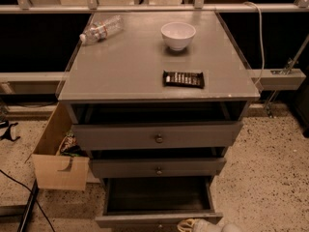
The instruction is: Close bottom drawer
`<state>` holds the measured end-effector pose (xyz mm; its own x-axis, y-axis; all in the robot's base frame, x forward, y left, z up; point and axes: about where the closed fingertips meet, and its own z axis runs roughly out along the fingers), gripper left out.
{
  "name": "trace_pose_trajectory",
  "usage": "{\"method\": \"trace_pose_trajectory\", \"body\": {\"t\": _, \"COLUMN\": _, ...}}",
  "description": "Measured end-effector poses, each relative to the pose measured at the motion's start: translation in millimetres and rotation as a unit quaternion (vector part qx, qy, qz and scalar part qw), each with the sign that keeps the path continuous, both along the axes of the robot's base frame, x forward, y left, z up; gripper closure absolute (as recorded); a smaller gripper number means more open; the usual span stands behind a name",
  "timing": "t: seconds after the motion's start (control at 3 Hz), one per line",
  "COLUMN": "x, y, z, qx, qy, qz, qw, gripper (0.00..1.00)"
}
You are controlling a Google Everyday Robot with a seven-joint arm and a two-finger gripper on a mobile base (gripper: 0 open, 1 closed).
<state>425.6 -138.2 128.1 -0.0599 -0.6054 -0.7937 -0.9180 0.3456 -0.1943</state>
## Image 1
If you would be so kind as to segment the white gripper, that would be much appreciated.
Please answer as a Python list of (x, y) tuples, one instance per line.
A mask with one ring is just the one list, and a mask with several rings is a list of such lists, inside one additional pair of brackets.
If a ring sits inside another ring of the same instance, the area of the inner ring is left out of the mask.
[(177, 224), (180, 232), (221, 232), (221, 227), (206, 220), (188, 218)]

